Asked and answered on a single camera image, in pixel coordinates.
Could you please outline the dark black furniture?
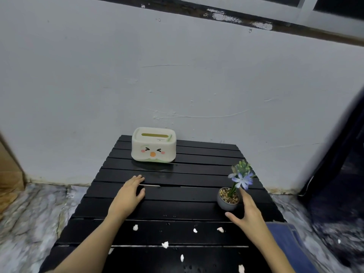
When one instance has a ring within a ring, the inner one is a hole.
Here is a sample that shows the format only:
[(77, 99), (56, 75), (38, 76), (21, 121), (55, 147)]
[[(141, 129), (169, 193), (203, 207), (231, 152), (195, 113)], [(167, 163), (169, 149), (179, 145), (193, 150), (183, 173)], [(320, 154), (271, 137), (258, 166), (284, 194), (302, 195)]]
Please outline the dark black furniture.
[(298, 200), (333, 255), (364, 273), (364, 86), (339, 119)]

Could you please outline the person's right hand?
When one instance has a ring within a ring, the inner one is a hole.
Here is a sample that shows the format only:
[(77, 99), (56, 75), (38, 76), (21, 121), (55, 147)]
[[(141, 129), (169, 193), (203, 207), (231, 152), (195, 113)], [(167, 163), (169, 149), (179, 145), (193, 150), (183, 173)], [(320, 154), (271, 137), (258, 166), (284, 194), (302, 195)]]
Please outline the person's right hand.
[(237, 226), (251, 241), (257, 238), (258, 235), (266, 234), (269, 229), (252, 197), (243, 189), (240, 189), (240, 193), (243, 199), (244, 216), (242, 218), (242, 224)]

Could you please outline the scattered white tissue scraps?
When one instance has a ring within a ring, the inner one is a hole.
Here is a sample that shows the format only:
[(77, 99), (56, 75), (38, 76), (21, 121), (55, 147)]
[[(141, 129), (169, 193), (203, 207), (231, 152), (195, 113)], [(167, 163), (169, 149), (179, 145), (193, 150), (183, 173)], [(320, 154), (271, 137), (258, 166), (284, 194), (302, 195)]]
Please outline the scattered white tissue scraps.
[(232, 223), (128, 221), (112, 244), (104, 272), (238, 272), (249, 249)]

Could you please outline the white tissue box with face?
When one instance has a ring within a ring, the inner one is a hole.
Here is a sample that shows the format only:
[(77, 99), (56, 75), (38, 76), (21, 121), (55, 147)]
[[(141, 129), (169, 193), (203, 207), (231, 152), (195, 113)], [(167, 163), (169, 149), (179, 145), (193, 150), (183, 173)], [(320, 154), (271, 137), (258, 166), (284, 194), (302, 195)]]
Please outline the white tissue box with face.
[(140, 162), (170, 163), (177, 155), (177, 137), (171, 129), (139, 127), (131, 144), (131, 157)]

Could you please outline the person's blue jeans leg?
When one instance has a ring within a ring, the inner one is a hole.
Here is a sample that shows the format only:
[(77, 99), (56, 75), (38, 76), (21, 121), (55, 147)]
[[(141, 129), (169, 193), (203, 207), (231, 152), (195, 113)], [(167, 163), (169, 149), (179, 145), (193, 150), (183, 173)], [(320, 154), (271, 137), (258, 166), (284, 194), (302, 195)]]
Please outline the person's blue jeans leg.
[(266, 225), (296, 273), (320, 273), (294, 225), (282, 222), (266, 222)]

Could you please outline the black window sill ledge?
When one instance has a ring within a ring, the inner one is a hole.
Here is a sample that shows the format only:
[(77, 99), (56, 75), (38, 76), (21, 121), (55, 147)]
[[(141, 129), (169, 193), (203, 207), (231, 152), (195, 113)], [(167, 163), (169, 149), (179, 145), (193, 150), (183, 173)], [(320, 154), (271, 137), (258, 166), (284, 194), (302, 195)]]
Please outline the black window sill ledge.
[(290, 24), (282, 21), (271, 20), (249, 14), (222, 11), (203, 5), (182, 2), (178, 0), (99, 0), (109, 3), (129, 5), (134, 7), (147, 8), (161, 12), (186, 15), (196, 18), (230, 22), (248, 27), (256, 27), (268, 31), (277, 31), (293, 35), (317, 38), (327, 41), (336, 41), (350, 45), (364, 47), (364, 39), (352, 36), (343, 36), (318, 29)]

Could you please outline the person's left forearm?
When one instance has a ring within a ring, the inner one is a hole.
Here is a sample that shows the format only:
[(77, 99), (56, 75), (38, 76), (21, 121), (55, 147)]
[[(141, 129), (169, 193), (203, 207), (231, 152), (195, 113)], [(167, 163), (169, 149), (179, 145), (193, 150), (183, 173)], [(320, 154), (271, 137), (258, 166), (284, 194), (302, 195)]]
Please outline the person's left forearm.
[(52, 273), (101, 273), (125, 211), (109, 212), (105, 220)]

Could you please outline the grey pot with blue flower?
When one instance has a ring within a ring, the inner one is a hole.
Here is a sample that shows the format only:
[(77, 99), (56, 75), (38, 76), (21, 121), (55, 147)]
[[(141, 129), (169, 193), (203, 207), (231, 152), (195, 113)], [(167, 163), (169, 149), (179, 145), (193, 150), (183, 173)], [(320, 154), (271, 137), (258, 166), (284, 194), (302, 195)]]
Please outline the grey pot with blue flower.
[(240, 189), (248, 190), (253, 184), (253, 173), (250, 164), (246, 160), (240, 160), (237, 164), (231, 166), (231, 173), (227, 176), (232, 185), (222, 187), (217, 193), (217, 204), (224, 211), (234, 211), (238, 203), (242, 200)]

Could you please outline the brown cardboard box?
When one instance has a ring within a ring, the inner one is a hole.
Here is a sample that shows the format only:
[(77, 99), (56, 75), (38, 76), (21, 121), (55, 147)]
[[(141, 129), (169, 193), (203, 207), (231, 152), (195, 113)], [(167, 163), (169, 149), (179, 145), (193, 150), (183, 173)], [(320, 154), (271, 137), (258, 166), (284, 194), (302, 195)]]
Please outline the brown cardboard box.
[(0, 222), (7, 208), (25, 190), (25, 173), (0, 132)]

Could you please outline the person's left hand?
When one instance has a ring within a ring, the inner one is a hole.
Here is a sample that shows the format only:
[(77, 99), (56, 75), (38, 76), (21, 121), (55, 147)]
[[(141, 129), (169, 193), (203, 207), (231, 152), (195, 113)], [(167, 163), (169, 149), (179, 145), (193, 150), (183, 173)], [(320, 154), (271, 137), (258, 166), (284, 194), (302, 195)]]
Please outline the person's left hand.
[(144, 177), (138, 175), (124, 183), (108, 209), (106, 220), (122, 222), (136, 209), (140, 201), (135, 199), (135, 190), (143, 181)]

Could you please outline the person's right forearm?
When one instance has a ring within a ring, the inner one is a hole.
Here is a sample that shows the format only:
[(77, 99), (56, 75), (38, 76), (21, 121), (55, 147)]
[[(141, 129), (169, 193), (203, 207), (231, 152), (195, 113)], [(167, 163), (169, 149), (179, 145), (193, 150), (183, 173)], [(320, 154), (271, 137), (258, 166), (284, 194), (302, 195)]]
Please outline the person's right forearm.
[(265, 258), (272, 273), (296, 273), (271, 232), (258, 235), (251, 241)]

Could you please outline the white window frame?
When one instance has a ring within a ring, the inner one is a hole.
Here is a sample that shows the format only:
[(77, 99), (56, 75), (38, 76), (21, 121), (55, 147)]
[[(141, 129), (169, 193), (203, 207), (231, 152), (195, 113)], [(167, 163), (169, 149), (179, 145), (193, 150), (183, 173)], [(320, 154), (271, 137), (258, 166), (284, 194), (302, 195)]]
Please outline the white window frame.
[(364, 0), (178, 0), (364, 39)]

